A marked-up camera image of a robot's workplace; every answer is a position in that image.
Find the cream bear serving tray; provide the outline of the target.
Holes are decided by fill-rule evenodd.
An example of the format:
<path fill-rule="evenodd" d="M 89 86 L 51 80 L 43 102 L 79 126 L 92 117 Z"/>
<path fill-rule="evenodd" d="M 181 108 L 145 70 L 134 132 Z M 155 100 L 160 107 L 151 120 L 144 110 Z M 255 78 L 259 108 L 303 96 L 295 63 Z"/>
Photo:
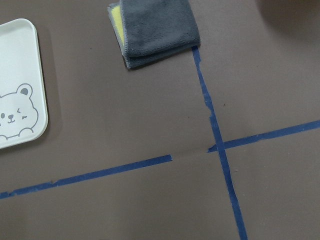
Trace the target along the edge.
<path fill-rule="evenodd" d="M 0 147 L 39 138 L 48 110 L 38 35 L 18 18 L 0 26 Z"/>

